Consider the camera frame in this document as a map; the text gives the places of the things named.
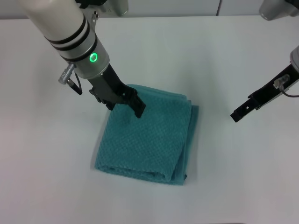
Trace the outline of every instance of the white wall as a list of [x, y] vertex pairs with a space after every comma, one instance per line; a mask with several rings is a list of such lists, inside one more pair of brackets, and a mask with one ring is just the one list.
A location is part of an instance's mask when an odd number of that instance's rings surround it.
[[[223, 0], [220, 15], [256, 15], [263, 0]], [[216, 15], [219, 0], [128, 0], [128, 17]], [[15, 0], [0, 0], [0, 19], [25, 18]]]
[[263, 0], [223, 0], [219, 15], [258, 15]]

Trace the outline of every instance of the white table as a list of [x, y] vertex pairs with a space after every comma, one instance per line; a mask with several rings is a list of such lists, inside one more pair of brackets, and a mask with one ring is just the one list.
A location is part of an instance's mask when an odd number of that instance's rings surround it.
[[[66, 63], [29, 20], [0, 21], [2, 224], [282, 224], [299, 221], [299, 99], [237, 124], [231, 112], [289, 63], [299, 18], [100, 19], [124, 83], [200, 106], [183, 187], [92, 170], [107, 109], [58, 83]], [[289, 94], [299, 94], [299, 84]]]

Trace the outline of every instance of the towel fold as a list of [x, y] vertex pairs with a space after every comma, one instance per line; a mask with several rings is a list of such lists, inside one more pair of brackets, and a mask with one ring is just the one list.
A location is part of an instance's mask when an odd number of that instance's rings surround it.
[[136, 179], [183, 185], [198, 106], [186, 96], [130, 85], [146, 104], [138, 119], [128, 105], [111, 111], [95, 168]]

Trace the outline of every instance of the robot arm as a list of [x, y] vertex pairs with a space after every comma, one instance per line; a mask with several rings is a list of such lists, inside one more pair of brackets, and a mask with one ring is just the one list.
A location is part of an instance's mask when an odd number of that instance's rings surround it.
[[145, 104], [137, 91], [123, 84], [112, 66], [109, 55], [95, 34], [97, 13], [88, 21], [74, 0], [17, 0], [25, 14], [68, 63], [59, 82], [80, 94], [70, 79], [72, 72], [93, 86], [90, 93], [109, 110], [115, 104], [127, 104], [140, 118]]
[[[270, 21], [284, 16], [299, 14], [299, 0], [264, 0], [260, 7], [260, 15]], [[299, 80], [299, 46], [291, 52], [291, 64], [261, 89], [248, 96], [248, 100], [231, 114], [235, 122], [241, 120], [254, 109], [262, 106], [284, 94], [288, 97], [299, 97], [286, 94], [286, 91]]]

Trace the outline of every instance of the green led light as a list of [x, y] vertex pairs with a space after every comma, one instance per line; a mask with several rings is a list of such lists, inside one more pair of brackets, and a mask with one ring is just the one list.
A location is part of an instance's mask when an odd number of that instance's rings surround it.
[[98, 54], [97, 53], [92, 53], [90, 56], [89, 56], [89, 61], [91, 62], [96, 62], [98, 59]]

